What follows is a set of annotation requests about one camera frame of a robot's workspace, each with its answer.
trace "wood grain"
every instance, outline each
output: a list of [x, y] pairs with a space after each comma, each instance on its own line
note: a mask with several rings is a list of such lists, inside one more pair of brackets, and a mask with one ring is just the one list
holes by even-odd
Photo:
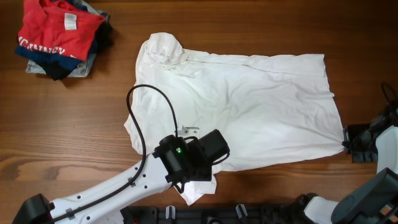
[[[169, 32], [186, 49], [216, 54], [325, 54], [343, 125], [383, 109], [380, 82], [398, 87], [397, 1], [95, 2], [108, 11], [115, 45], [88, 78], [62, 82], [25, 73], [13, 53], [22, 3], [0, 3], [0, 223], [41, 192], [48, 199], [85, 190], [139, 161], [123, 124], [135, 61], [151, 33]], [[216, 175], [215, 195], [193, 206], [289, 202], [316, 192], [341, 200], [376, 172], [336, 156]], [[174, 189], [136, 205], [185, 206]]]

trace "clothing pile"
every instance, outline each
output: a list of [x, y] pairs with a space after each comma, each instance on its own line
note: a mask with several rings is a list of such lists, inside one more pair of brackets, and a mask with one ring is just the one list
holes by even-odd
[[97, 54], [112, 44], [109, 15], [82, 0], [25, 0], [15, 53], [26, 72], [53, 80], [86, 77]]

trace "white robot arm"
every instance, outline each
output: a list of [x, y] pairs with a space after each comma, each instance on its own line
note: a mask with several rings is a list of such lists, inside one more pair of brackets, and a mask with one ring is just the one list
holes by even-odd
[[[132, 166], [123, 173], [112, 177], [88, 190], [75, 195], [58, 198], [52, 201], [54, 209], [51, 210], [53, 218], [59, 217], [68, 211], [82, 207], [86, 204], [94, 202], [111, 192], [114, 192], [120, 186], [125, 184], [129, 178], [133, 177], [141, 162]], [[74, 214], [70, 218], [64, 218], [56, 222], [56, 224], [90, 224], [99, 223], [106, 219], [109, 215], [118, 213], [120, 209], [152, 194], [163, 192], [170, 188], [165, 176], [168, 175], [163, 162], [158, 158], [154, 158], [152, 154], [148, 155], [146, 165], [140, 173], [140, 176], [134, 181], [130, 187], [124, 189], [115, 196], [94, 205], [86, 210]]]
[[[175, 135], [163, 138], [148, 156], [144, 137], [130, 107], [130, 95], [140, 87], [154, 89], [166, 99], [175, 126]], [[52, 202], [41, 194], [33, 196], [22, 204], [13, 224], [115, 224], [120, 220], [111, 220], [109, 216], [118, 216], [120, 209], [144, 197], [170, 186], [183, 193], [187, 182], [211, 181], [211, 167], [228, 158], [229, 147], [217, 129], [200, 139], [179, 137], [172, 104], [156, 87], [134, 86], [127, 94], [126, 103], [141, 139], [142, 160], [123, 173], [75, 195]]]
[[[347, 126], [343, 142], [353, 162], [377, 161], [377, 175], [340, 203], [314, 197], [304, 212], [315, 223], [392, 223], [390, 217], [398, 215], [398, 96], [387, 83], [381, 89], [386, 108], [370, 124]], [[379, 211], [386, 205], [391, 212], [383, 215]]]

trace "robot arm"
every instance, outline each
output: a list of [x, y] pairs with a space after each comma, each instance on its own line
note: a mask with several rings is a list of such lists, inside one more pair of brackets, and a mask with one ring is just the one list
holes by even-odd
[[[341, 202], [314, 197], [305, 214], [315, 223], [393, 223], [390, 217], [398, 215], [398, 96], [387, 83], [381, 87], [386, 108], [370, 124], [347, 126], [343, 142], [353, 162], [377, 161], [377, 175]], [[394, 100], [389, 100], [385, 87], [394, 94]], [[382, 214], [385, 206], [391, 210]]]
[[[215, 162], [225, 155], [224, 159]], [[163, 192], [172, 185], [182, 193], [184, 184], [189, 181], [210, 181], [212, 165], [225, 160], [228, 155], [229, 147], [218, 130], [201, 139], [167, 136], [161, 140], [154, 153], [147, 156], [138, 178], [126, 188], [121, 189], [121, 186], [131, 182], [130, 179], [139, 171], [142, 161], [75, 195], [52, 202], [40, 194], [36, 195], [23, 203], [13, 224], [101, 223], [104, 218], [131, 203]]]
[[[74, 210], [78, 207], [84, 206], [88, 203], [94, 202], [101, 197], [104, 197], [111, 192], [114, 192], [120, 186], [125, 184], [129, 178], [134, 176], [137, 172], [141, 162], [132, 166], [123, 173], [110, 178], [88, 190], [80, 192], [75, 195], [58, 198], [52, 201], [54, 209], [51, 210], [52, 217], [59, 217], [69, 210]], [[148, 155], [146, 165], [142, 170], [140, 176], [136, 179], [134, 184], [124, 189], [115, 196], [94, 205], [86, 210], [74, 214], [71, 218], [65, 218], [58, 221], [56, 224], [90, 224], [98, 223], [106, 218], [109, 214], [114, 214], [120, 209], [152, 194], [163, 192], [170, 188], [171, 183], [168, 183], [165, 176], [168, 174], [163, 162], [156, 159], [152, 154]]]

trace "red t-shirt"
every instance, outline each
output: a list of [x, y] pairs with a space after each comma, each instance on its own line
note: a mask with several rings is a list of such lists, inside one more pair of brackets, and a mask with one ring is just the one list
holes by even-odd
[[[75, 30], [66, 30], [65, 13], [76, 16]], [[104, 20], [103, 16], [76, 9], [63, 0], [25, 0], [19, 45], [86, 60], [95, 31]]]

